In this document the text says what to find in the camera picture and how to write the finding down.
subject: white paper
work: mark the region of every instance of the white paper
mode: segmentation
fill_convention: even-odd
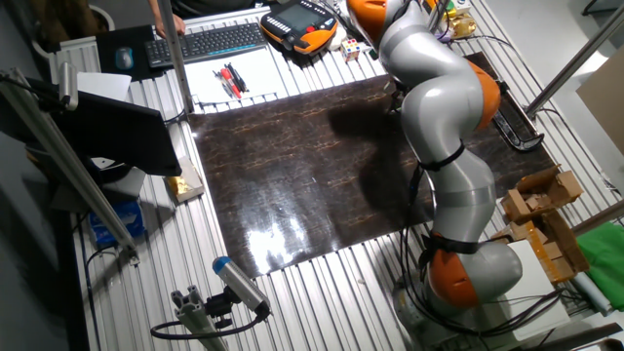
[[[184,68],[193,100],[202,103],[238,100],[230,97],[215,77],[215,72],[219,72],[227,63],[232,63],[249,89],[242,93],[242,99],[273,94],[277,92],[277,85],[282,84],[271,53],[267,48],[262,48],[228,58],[186,64]]]
[[[100,97],[125,101],[131,80],[132,77],[125,74],[78,72],[78,90]]]
[[[182,178],[184,178],[186,183],[194,189],[202,186],[202,180],[197,175],[197,171],[195,171],[195,167],[193,167],[193,164],[188,156],[183,156],[177,161],[179,162],[179,166],[182,168]]]

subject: metal pole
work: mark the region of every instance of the metal pole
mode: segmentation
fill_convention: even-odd
[[[11,78],[28,85],[26,79],[17,69],[11,70]],[[69,178],[89,207],[101,218],[102,223],[115,237],[115,240],[127,250],[135,252],[137,246],[133,237],[80,162],[67,139],[60,132],[59,127],[50,117],[50,114],[41,111],[32,93],[23,88],[10,83],[0,83],[0,93],[7,98],[7,101],[15,109],[28,129],[35,134],[37,140],[50,152],[57,165]]]
[[[431,12],[431,16],[429,17],[429,23],[427,27],[429,28],[429,32],[433,33],[438,27],[440,27],[440,22],[445,17],[444,14],[447,11],[447,6],[449,5],[450,0],[439,0],[436,8]]]
[[[177,84],[182,93],[184,112],[190,114],[193,113],[193,97],[191,96],[190,88],[188,88],[188,80],[186,79],[186,71],[184,70],[184,58],[182,56],[182,48],[179,45],[179,39],[177,38],[172,2],[170,0],[158,0],[158,7],[160,8],[160,16],[163,20],[163,25],[165,25],[165,34],[167,36],[165,39],[169,46],[169,52],[172,54]]]
[[[572,228],[574,235],[579,236],[588,231],[603,225],[608,220],[616,219],[624,215],[624,200],[609,206],[605,210],[583,220],[581,223]]]
[[[585,46],[572,58],[561,72],[544,88],[535,100],[526,108],[526,115],[531,117],[562,87],[569,77],[580,68],[587,59],[608,39],[624,21],[624,4],[621,5],[608,21],[600,28]]]

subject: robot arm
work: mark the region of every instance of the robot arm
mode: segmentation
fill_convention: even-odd
[[[488,165],[463,149],[462,138],[484,127],[500,103],[497,84],[427,30],[420,5],[411,0],[348,0],[351,19],[396,80],[411,88],[402,125],[435,189],[432,235],[477,243],[495,207]],[[522,277],[522,265],[505,245],[480,244],[473,253],[432,254],[426,297],[445,310],[469,308],[506,293]]]

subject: table surface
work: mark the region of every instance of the table surface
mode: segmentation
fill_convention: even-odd
[[[187,22],[189,32],[258,20],[267,10],[193,19]],[[471,15],[479,27],[476,34],[510,39],[491,14],[484,0],[473,1]],[[505,45],[486,39],[452,44],[460,55],[483,51],[510,86],[520,104],[528,104],[542,85]],[[280,73],[274,94],[233,103],[204,106],[197,111],[214,113],[247,104],[264,103],[310,91],[347,84],[384,74],[379,62],[363,55],[358,61],[344,63],[339,53],[321,53],[300,65],[269,48]],[[53,81],[59,65],[69,61],[78,70],[99,72],[95,38],[84,38],[61,44],[61,51],[50,56]],[[182,109],[175,73],[170,70],[157,79],[134,82],[128,102],[159,109],[165,119],[175,117]],[[557,108],[553,104],[546,107]],[[619,200],[602,184],[600,169],[566,121],[555,114],[540,113],[537,129],[546,135],[544,146],[564,171],[574,170],[585,193],[574,204],[562,210],[570,225],[596,214]],[[204,171],[186,122],[170,125],[178,155],[187,155]],[[84,225],[74,234],[76,259],[91,349],[122,350],[201,350],[196,341],[170,342],[154,339],[149,329],[173,321],[174,305],[170,293],[196,285],[204,297],[221,293],[223,284],[212,272],[217,256],[225,255],[222,236],[216,222],[210,189],[204,196],[176,207],[158,176],[148,176],[139,201],[143,208],[147,233],[138,238],[138,266],[119,264],[115,256],[105,254],[84,269],[85,257],[97,248]],[[497,206],[484,239],[505,226],[503,211]],[[417,226],[425,232],[427,224]],[[273,316],[268,323],[250,331],[225,337],[231,350],[306,350],[362,349],[405,350],[409,337],[392,309],[392,284],[399,277],[398,234],[391,233],[255,279],[272,303]],[[410,257],[419,254],[413,235],[409,236]],[[95,314],[88,299],[86,277],[89,275],[94,294]],[[248,323],[252,316],[245,307],[235,306],[231,318],[235,326]],[[480,349],[477,339],[457,338],[446,342],[443,349]]]

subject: yellow object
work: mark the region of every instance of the yellow object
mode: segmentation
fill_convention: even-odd
[[[461,15],[456,18],[451,18],[450,27],[452,28],[451,39],[460,39],[470,36],[477,29],[477,23],[475,19],[470,15]]]

